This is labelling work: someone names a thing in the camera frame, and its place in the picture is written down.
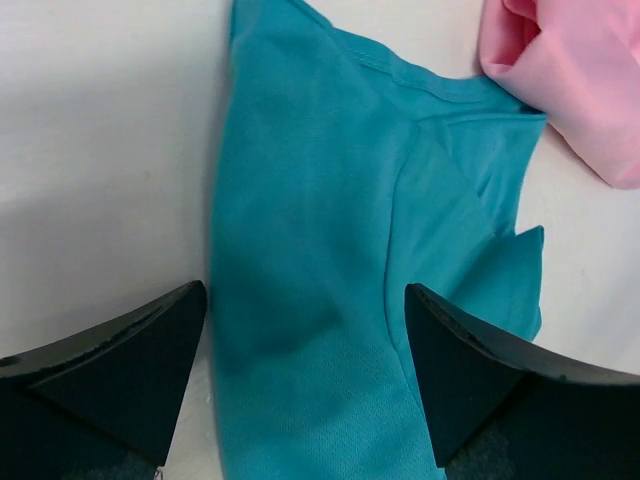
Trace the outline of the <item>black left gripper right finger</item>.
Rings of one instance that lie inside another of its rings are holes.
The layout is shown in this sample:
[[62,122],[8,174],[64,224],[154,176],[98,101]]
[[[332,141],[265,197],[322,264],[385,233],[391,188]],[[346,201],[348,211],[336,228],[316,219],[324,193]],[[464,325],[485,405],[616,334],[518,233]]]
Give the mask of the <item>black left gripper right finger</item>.
[[559,355],[420,284],[405,320],[436,464],[450,479],[635,479],[639,379]]

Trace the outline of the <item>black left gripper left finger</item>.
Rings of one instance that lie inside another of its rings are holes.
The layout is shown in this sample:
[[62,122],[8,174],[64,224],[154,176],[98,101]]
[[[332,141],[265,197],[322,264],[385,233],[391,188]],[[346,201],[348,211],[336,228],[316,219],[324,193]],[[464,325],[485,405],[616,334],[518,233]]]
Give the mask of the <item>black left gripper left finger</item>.
[[207,311],[202,282],[1,360],[4,479],[156,479]]

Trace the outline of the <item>teal t-shirt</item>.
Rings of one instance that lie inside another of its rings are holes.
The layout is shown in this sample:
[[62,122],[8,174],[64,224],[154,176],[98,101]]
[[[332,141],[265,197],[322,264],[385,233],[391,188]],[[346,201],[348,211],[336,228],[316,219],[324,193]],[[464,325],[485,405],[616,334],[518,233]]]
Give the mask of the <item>teal t-shirt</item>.
[[441,479],[404,290],[526,339],[543,231],[515,230],[545,126],[302,1],[237,1],[212,222],[214,383],[229,479]]

